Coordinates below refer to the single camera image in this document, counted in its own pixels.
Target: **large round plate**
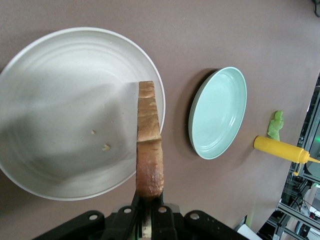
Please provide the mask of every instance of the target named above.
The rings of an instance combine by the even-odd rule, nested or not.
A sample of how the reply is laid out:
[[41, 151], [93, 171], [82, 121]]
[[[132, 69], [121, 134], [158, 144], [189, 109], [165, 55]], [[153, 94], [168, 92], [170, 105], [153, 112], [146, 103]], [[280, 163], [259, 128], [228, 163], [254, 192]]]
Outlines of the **large round plate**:
[[197, 154], [207, 160], [220, 156], [233, 142], [247, 103], [246, 81], [235, 67], [208, 77], [193, 100], [189, 136]]
[[117, 187], [136, 171], [139, 81], [155, 84], [162, 128], [160, 75], [131, 40], [80, 27], [31, 43], [0, 75], [2, 171], [21, 188], [54, 200]]

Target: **mint green bowl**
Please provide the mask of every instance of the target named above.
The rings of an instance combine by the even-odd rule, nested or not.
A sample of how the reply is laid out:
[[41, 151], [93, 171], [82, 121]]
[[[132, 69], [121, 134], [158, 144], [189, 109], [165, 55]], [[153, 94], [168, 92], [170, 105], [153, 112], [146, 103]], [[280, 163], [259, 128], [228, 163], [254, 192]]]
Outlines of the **mint green bowl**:
[[235, 67], [225, 67], [209, 76], [196, 93], [189, 115], [189, 137], [203, 159], [215, 159], [235, 139], [247, 104], [247, 86]]

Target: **brown tabletop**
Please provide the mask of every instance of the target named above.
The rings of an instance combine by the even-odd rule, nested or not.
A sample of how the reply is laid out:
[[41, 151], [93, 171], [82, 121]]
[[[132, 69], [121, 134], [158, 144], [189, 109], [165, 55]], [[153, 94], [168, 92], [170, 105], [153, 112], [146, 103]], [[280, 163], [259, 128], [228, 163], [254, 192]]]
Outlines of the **brown tabletop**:
[[[301, 0], [1, 0], [0, 69], [23, 47], [71, 27], [108, 29], [137, 43], [165, 89], [164, 201], [202, 210], [230, 227], [245, 215], [257, 232], [275, 210], [290, 162], [253, 148], [283, 110], [283, 142], [296, 145], [320, 71], [320, 19]], [[187, 134], [190, 103], [213, 69], [234, 66], [247, 107], [231, 146], [214, 160], [196, 155]], [[106, 216], [132, 200], [135, 177], [95, 198], [34, 196], [0, 172], [1, 239], [31, 239], [88, 210]]]

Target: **bread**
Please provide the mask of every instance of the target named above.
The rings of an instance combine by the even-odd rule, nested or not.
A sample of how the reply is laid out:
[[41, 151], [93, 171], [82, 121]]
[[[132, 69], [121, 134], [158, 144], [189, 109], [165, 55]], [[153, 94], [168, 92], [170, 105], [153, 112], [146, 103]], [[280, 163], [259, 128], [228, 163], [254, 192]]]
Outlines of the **bread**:
[[139, 83], [135, 183], [138, 195], [147, 201], [159, 197], [164, 188], [163, 152], [152, 81]]

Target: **yellow bottle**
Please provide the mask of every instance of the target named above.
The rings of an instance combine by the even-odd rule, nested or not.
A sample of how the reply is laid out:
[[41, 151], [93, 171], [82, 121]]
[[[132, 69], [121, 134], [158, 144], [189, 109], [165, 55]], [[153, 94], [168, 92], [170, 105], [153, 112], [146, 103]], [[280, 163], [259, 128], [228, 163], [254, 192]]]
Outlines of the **yellow bottle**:
[[301, 164], [306, 164], [308, 161], [320, 163], [320, 161], [310, 157], [310, 153], [301, 147], [264, 136], [257, 136], [254, 140], [253, 147], [268, 154], [300, 164], [298, 172], [300, 171]]

